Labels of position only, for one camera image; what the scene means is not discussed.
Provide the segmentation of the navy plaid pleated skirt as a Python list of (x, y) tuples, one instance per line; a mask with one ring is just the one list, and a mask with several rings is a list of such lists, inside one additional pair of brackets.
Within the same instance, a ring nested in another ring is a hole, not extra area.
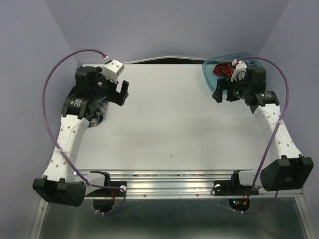
[(89, 119), (88, 128), (96, 127), (103, 121), (104, 116), (106, 114), (107, 105), (108, 101), (106, 99), (99, 101), (96, 104), (96, 108), (93, 111), (93, 115)]

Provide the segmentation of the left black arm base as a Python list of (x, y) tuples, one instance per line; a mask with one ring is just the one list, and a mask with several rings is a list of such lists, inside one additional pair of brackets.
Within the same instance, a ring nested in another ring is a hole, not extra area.
[(86, 176), (85, 197), (124, 197), (127, 192), (126, 181), (113, 181), (108, 172), (90, 171)]

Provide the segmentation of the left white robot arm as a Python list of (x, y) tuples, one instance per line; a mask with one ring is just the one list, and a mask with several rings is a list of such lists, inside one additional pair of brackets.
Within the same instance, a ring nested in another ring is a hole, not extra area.
[(126, 194), (125, 185), (111, 186), (108, 173), (92, 171), (84, 177), (75, 168), (83, 135), (98, 110), (98, 103), (106, 100), (122, 106), (128, 97), (127, 81), (123, 81), (121, 90), (117, 91), (118, 77), (123, 69), (119, 63), (77, 69), (76, 84), (61, 110), (60, 132), (53, 140), (52, 158), (43, 176), (35, 179), (32, 185), (46, 202), (78, 207), (93, 191), (99, 196), (116, 190)]

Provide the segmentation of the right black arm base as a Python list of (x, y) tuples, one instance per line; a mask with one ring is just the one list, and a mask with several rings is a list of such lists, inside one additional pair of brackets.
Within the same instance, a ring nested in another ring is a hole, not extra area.
[(211, 194), (214, 196), (251, 196), (259, 195), (251, 186), (243, 186), (239, 182), (239, 172), (236, 170), (232, 173), (229, 180), (215, 180)]

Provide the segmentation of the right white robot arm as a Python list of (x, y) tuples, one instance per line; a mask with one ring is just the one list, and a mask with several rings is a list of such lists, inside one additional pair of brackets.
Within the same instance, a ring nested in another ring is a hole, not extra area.
[(263, 67), (247, 67), (235, 70), (235, 79), (220, 78), (212, 97), (218, 102), (227, 92), (229, 102), (243, 99), (259, 123), (268, 141), (264, 156), (271, 162), (256, 170), (236, 170), (231, 179), (218, 182), (215, 189), (225, 195), (239, 195), (246, 189), (266, 191), (298, 190), (303, 188), (314, 163), (295, 146), (280, 109), (277, 95), (266, 91), (266, 70)]

